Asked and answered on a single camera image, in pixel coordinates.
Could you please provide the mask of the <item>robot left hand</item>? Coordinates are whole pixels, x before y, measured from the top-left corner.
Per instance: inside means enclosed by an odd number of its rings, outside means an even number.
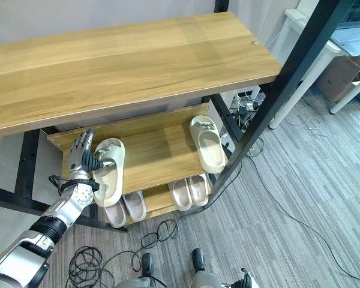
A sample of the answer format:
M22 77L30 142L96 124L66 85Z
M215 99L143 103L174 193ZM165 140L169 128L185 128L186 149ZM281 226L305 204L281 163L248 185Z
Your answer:
M68 153L68 170L72 179L89 179L92 171L109 167L114 161L101 161L91 154L94 131L88 129L79 135L72 143Z

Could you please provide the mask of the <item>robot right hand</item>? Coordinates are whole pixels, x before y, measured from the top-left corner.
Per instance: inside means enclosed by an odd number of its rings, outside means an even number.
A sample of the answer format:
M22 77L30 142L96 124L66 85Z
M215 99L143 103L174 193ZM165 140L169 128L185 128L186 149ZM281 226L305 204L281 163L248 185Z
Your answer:
M236 280L234 283L230 284L230 288L253 288L255 287L255 280L253 279L251 273L246 268L241 268L241 271L244 273L242 279Z

